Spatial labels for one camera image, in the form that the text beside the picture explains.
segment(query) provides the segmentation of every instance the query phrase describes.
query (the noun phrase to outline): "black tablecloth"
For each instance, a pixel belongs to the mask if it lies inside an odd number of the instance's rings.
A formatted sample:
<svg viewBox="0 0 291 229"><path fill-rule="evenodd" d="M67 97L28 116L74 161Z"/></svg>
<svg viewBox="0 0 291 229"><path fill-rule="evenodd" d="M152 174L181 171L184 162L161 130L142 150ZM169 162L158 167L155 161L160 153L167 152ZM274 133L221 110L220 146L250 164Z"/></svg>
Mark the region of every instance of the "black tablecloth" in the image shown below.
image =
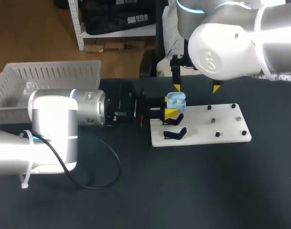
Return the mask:
<svg viewBox="0 0 291 229"><path fill-rule="evenodd" d="M150 96L169 78L132 80ZM112 90L121 80L102 80ZM0 177L0 228L241 229L291 228L291 83L241 78L216 94L212 81L183 77L187 105L238 103L249 143L154 148L149 126L81 129L73 175L96 185L117 171L99 135L118 153L123 174L111 188L79 189L64 174ZM7 131L27 125L0 125Z"/></svg>

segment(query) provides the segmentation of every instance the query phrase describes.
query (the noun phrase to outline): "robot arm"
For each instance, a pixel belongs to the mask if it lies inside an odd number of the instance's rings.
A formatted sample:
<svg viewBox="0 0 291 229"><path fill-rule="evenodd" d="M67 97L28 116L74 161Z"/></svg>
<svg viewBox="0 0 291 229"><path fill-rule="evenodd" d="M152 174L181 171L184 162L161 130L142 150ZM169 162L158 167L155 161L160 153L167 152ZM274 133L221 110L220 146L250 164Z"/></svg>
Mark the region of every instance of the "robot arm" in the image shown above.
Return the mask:
<svg viewBox="0 0 291 229"><path fill-rule="evenodd" d="M43 136L56 149L68 170L77 161L77 102L69 97L42 96L33 101L32 131ZM30 141L0 131L0 175L63 173L59 161L41 141Z"/></svg>
<svg viewBox="0 0 291 229"><path fill-rule="evenodd" d="M261 9L220 4L197 25L188 51L193 65L215 80L291 79L291 3Z"/></svg>

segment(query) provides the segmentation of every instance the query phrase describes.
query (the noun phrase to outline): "black bracket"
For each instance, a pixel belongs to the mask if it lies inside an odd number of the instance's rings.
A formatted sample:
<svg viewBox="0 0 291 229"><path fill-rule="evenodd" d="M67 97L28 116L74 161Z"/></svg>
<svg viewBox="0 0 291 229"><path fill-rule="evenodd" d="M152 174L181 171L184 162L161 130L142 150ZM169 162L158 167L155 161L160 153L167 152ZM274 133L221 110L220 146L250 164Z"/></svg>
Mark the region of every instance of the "black bracket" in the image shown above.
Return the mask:
<svg viewBox="0 0 291 229"><path fill-rule="evenodd" d="M183 113L181 113L176 119L168 118L167 120L164 120L162 123L163 125L165 123L168 125L179 125L182 120L183 120Z"/></svg>
<svg viewBox="0 0 291 229"><path fill-rule="evenodd" d="M185 136L186 133L187 133L187 128L184 127L179 133L164 131L163 136L164 136L164 139L181 140L183 136Z"/></svg>

